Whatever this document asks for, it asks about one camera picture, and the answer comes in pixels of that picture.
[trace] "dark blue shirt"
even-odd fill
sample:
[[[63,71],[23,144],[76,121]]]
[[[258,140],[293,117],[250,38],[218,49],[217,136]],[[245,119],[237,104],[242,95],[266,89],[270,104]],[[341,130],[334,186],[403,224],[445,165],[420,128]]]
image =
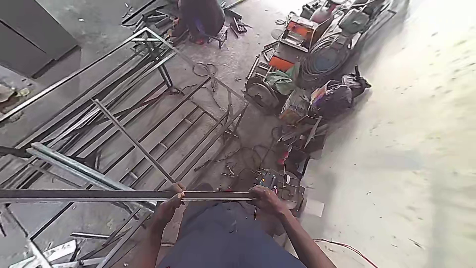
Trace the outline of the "dark blue shirt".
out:
[[[175,246],[159,264],[167,267],[305,268],[238,202],[218,203],[192,214],[186,211]]]

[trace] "left hand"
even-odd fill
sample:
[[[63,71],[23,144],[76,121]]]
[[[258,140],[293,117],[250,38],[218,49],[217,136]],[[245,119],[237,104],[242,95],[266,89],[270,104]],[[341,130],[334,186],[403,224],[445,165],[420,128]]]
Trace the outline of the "left hand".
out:
[[[185,193],[183,193],[185,186],[181,182],[172,184],[167,190],[176,194],[161,204],[157,203],[152,216],[152,228],[156,231],[163,230],[165,225],[170,222],[175,214],[175,209],[180,206],[182,198],[185,196]]]

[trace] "right hand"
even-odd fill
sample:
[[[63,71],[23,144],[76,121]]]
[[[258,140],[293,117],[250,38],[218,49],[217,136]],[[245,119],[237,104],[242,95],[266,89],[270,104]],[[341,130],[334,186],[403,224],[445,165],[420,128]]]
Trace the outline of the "right hand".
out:
[[[288,210],[286,204],[268,187],[256,185],[249,190],[249,193],[251,194],[251,201],[248,201],[248,203],[257,206],[268,214],[279,216]]]

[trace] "green cloth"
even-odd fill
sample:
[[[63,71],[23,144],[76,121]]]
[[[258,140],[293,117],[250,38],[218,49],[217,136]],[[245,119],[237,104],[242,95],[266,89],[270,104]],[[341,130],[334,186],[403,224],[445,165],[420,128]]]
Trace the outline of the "green cloth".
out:
[[[279,70],[270,72],[266,77],[266,82],[268,82],[271,87],[274,86],[279,93],[289,95],[297,88],[292,80],[293,71],[294,67],[291,67],[287,72]]]

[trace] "person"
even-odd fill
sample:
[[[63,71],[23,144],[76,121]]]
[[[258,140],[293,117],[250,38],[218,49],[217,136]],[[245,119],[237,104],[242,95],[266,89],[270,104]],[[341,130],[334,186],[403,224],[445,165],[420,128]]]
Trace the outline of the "person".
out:
[[[188,29],[190,39],[198,44],[217,35],[225,23],[225,13],[217,0],[179,0],[178,10],[180,16],[174,21],[172,36],[179,37]]]
[[[199,189],[212,190],[210,185]],[[158,204],[147,235],[139,243],[133,268],[154,268],[162,233],[185,196],[182,184],[177,194]],[[336,268],[298,220],[269,188],[254,186],[249,201],[282,223],[299,259],[266,234],[253,214],[240,202],[191,202],[184,211],[177,241],[159,263],[159,268]]]

